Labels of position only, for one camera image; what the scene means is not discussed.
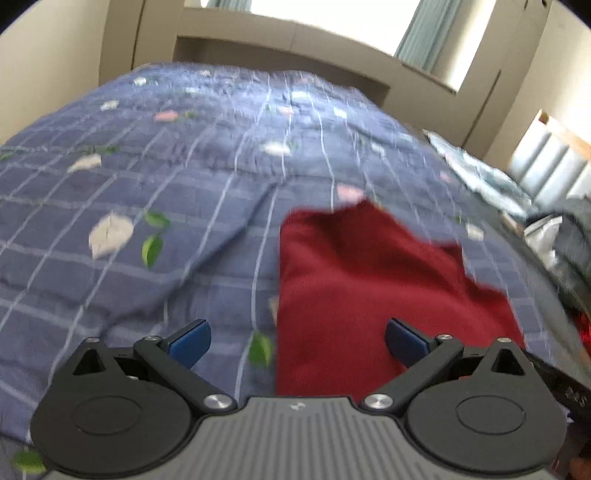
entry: red sweater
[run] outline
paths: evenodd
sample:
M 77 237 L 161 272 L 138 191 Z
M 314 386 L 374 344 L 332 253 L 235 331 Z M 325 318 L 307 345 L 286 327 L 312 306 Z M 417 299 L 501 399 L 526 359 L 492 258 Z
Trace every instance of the red sweater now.
M 421 242 L 367 201 L 288 216 L 280 281 L 277 395 L 360 401 L 402 373 L 384 341 L 392 317 L 470 346 L 523 345 L 507 299 L 466 276 L 459 245 Z

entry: window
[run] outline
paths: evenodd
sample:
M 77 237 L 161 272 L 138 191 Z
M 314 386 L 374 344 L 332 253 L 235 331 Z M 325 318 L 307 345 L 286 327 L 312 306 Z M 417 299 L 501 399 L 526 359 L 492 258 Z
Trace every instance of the window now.
M 252 0 L 251 12 L 294 20 L 394 55 L 420 0 Z

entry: light blue curtain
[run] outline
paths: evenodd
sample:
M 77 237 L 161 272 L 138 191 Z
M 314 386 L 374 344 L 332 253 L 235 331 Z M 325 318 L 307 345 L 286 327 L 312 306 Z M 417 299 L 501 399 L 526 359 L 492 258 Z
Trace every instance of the light blue curtain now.
M 462 1 L 421 0 L 395 57 L 431 72 Z
M 223 8 L 225 10 L 238 10 L 240 12 L 249 12 L 251 10 L 252 0 L 209 0 L 207 7 Z

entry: logo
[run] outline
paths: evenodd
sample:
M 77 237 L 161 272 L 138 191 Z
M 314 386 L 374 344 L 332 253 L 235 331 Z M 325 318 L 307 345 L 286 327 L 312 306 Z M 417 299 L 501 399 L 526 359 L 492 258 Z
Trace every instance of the logo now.
M 306 404 L 302 403 L 301 401 L 299 401 L 298 403 L 292 403 L 290 405 L 290 408 L 295 411 L 304 410 L 305 407 L 306 407 Z

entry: comforter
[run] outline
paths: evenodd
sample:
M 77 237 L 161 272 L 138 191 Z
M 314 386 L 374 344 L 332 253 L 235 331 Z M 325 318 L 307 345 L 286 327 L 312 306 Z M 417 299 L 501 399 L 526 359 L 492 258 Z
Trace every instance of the comforter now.
M 197 318 L 213 343 L 194 370 L 239 402 L 272 394 L 273 367 L 250 365 L 248 349 L 255 331 L 274 335 L 281 222 L 357 190 L 419 238 L 461 244 L 467 272 L 508 296 L 528 348 L 551 359 L 515 254 L 469 235 L 479 220 L 445 162 L 357 90 L 302 72 L 152 65 L 0 155 L 5 434 L 28 437 L 84 338 L 129 345 Z

